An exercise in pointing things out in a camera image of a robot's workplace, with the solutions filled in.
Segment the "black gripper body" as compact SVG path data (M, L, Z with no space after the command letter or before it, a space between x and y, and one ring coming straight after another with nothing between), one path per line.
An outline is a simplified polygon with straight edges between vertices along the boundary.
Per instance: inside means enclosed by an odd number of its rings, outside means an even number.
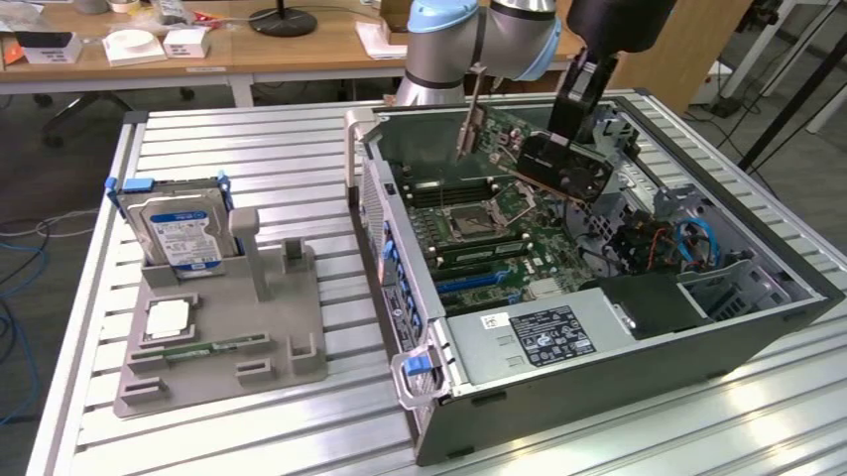
M570 30L595 55L642 53L653 48L675 0L574 0Z

